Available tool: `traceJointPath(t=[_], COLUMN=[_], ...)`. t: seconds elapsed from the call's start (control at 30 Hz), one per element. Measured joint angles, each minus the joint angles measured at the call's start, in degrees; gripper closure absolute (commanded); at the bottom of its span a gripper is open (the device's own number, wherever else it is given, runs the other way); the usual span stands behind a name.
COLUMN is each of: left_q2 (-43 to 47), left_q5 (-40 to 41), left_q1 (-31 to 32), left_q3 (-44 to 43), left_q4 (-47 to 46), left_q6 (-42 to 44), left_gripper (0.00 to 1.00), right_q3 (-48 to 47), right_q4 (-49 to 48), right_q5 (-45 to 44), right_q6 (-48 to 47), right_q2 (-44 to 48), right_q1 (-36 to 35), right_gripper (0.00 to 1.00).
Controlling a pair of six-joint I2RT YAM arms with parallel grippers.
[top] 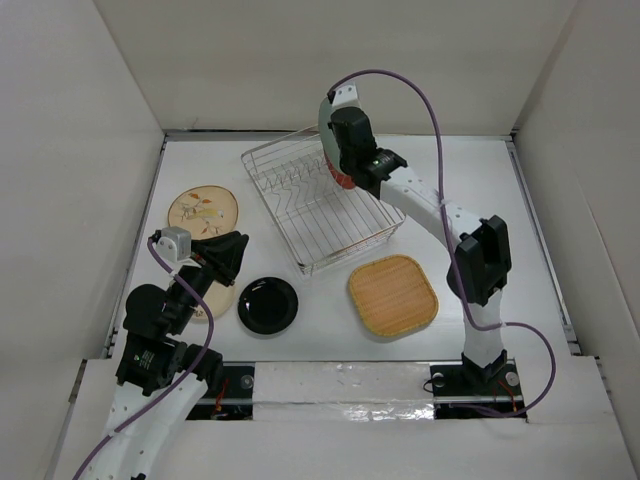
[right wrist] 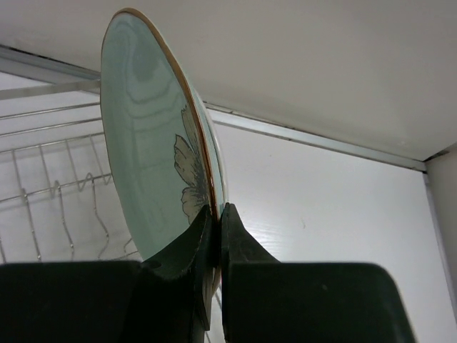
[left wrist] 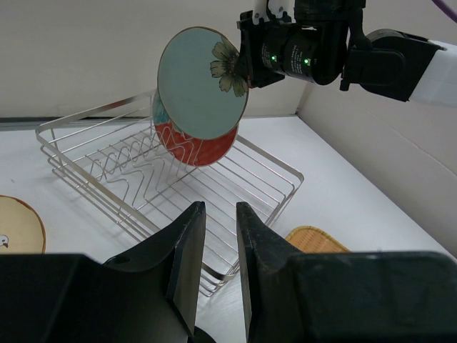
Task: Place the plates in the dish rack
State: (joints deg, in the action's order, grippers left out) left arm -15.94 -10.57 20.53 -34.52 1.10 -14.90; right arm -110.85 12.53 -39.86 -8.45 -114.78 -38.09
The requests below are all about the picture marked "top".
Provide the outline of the light green flower plate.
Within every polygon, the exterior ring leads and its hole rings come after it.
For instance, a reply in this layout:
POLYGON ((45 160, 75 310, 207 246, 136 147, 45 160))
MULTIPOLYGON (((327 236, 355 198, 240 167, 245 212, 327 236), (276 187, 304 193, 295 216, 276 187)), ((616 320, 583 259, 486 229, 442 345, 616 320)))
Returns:
POLYGON ((320 103, 318 111, 318 130, 320 140, 329 166, 337 172, 340 172, 340 149, 336 142, 334 133, 330 128, 331 113, 331 103, 327 97, 324 97, 320 103))

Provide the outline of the red and teal plate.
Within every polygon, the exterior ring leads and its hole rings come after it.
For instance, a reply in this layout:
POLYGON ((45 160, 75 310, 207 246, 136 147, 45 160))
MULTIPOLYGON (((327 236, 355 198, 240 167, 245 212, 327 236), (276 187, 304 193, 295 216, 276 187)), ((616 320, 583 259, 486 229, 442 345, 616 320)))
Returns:
POLYGON ((329 173, 336 182, 336 184, 344 190, 353 190, 356 188, 356 184, 353 182, 350 176, 340 173, 331 163, 327 153, 324 153, 325 162, 329 173))

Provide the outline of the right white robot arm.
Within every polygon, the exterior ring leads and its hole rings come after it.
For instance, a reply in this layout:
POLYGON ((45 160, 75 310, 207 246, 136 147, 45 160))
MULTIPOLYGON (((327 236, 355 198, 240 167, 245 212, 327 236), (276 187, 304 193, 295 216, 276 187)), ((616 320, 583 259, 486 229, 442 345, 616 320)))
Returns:
POLYGON ((500 332, 502 291, 512 267, 505 221, 445 203, 404 158, 377 145, 360 107, 335 108, 324 100, 318 126, 325 160, 339 185, 353 185, 400 210, 449 253, 447 284, 463 305, 462 381, 474 393, 486 392, 507 362, 500 332))

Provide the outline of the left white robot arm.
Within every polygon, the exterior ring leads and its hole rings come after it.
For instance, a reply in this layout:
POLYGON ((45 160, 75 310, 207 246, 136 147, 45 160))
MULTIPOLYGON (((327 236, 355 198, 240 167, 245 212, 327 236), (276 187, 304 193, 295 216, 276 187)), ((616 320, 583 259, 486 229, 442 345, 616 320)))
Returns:
POLYGON ((194 240, 184 229, 155 231, 147 248, 170 276, 162 289, 134 288, 125 302, 125 345, 115 372, 116 388, 100 442, 81 463, 77 479, 149 479, 156 461, 191 410, 224 386, 223 357, 203 344, 178 340, 197 308, 214 322, 204 300, 218 283, 234 284, 249 237, 238 231, 194 240))

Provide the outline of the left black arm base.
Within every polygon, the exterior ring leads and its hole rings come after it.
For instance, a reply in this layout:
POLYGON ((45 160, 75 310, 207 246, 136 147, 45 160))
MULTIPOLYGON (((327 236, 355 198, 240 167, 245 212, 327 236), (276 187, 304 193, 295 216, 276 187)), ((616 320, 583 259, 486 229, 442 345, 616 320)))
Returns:
POLYGON ((253 418, 255 364, 225 362, 221 379, 192 408, 193 421, 244 421, 253 418))

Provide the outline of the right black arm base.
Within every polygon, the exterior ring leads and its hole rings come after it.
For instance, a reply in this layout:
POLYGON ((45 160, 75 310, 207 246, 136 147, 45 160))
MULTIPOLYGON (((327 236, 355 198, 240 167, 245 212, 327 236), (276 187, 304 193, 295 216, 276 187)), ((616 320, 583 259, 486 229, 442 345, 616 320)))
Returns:
POLYGON ((463 404, 498 413, 514 413, 525 407, 516 364, 511 359, 488 383, 467 379, 460 362, 431 364, 422 388, 432 395, 437 420, 487 418, 475 409, 463 408, 463 404))

